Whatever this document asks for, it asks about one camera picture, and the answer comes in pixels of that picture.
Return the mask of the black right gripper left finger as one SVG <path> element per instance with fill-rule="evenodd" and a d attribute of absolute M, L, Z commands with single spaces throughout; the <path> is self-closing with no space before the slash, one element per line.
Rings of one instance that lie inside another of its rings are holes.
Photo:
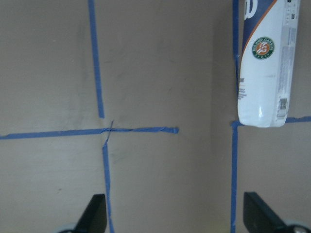
<path fill-rule="evenodd" d="M 75 233 L 104 233 L 107 228 L 105 194 L 92 196 L 74 227 Z"/>

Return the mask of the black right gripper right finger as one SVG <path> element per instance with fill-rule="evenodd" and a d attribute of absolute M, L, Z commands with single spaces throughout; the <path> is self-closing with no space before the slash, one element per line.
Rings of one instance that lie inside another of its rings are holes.
<path fill-rule="evenodd" d="M 243 223 L 249 233 L 284 233 L 287 228 L 256 192 L 243 195 Z"/>

